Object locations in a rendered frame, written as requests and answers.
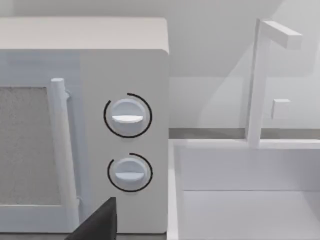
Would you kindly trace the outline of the white sink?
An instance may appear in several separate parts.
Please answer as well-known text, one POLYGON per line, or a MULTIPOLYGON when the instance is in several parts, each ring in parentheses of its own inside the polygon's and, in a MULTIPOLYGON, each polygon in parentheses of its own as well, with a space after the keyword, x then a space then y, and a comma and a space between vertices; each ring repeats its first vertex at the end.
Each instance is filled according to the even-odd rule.
POLYGON ((167 240, 320 240, 320 141, 171 139, 167 240))

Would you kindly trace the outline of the pale microwave oven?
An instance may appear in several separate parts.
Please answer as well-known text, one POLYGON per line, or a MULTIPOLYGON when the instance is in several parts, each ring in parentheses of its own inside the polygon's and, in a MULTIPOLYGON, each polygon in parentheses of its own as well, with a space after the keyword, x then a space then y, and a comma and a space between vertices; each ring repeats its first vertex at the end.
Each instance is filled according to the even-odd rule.
POLYGON ((166 20, 0 17, 0 50, 80 54, 85 151, 80 169, 85 208, 82 222, 115 197, 120 234, 164 234, 168 224, 169 138, 166 20), (111 105, 126 98, 138 100, 146 112, 144 126, 135 135, 118 133, 108 117, 111 105), (145 165, 147 176, 140 188, 123 189, 115 182, 113 167, 125 158, 145 165))

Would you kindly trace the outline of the microwave door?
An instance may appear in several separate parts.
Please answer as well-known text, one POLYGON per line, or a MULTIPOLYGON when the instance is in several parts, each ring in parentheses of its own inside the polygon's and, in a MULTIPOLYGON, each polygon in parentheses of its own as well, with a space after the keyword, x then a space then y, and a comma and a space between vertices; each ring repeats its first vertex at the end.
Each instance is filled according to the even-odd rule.
POLYGON ((0 233, 71 233, 57 168, 51 79, 64 79, 79 224, 85 218, 80 54, 0 49, 0 233))

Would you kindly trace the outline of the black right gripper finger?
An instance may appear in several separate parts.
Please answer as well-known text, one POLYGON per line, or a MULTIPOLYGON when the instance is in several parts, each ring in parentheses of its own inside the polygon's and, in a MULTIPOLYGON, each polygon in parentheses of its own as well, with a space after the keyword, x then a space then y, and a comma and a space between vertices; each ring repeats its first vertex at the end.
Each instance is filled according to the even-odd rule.
POLYGON ((117 203, 110 197, 64 240, 116 240, 117 203))

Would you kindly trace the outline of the tall white tap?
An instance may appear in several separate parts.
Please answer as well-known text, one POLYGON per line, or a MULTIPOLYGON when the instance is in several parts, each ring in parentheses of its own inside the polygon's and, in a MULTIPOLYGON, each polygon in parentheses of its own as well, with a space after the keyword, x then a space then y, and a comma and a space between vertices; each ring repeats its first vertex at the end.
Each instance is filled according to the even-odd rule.
POLYGON ((277 21, 259 18, 256 20, 245 127, 245 137, 250 148, 258 148, 261 140, 271 42, 287 50, 299 50, 302 41, 301 33, 277 21))

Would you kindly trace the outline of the white microwave knob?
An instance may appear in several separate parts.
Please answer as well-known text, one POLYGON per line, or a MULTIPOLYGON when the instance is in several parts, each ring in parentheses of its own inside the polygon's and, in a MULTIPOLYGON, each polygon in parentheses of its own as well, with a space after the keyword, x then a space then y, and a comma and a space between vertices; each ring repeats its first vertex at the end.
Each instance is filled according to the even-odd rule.
POLYGON ((145 164, 131 157, 117 161, 113 167, 115 182, 126 190, 139 189, 144 184, 147 173, 145 164))
POLYGON ((144 126, 146 111, 138 100, 123 98, 111 104, 108 119, 118 133, 136 135, 144 126))

